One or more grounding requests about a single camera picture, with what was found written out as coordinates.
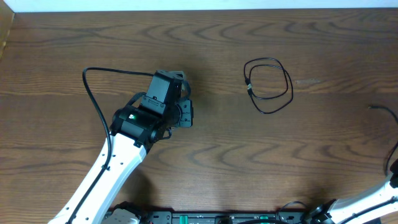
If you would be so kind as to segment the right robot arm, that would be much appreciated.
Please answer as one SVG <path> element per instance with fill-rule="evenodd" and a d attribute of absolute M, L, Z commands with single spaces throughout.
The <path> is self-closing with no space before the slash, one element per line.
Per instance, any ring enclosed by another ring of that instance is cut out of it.
<path fill-rule="evenodd" d="M 380 184 L 350 198 L 331 200 L 309 212 L 305 223 L 366 223 L 397 211 L 397 161 Z"/>

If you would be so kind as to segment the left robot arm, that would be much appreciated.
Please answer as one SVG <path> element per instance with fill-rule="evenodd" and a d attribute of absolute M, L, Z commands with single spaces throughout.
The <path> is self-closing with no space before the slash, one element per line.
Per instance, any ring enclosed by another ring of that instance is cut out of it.
<path fill-rule="evenodd" d="M 175 128 L 193 124 L 190 86 L 182 71 L 158 70 L 146 92 L 135 94 L 108 125 L 104 146 L 71 199 L 51 223 L 101 223 L 121 187 L 152 146 L 169 139 Z"/>

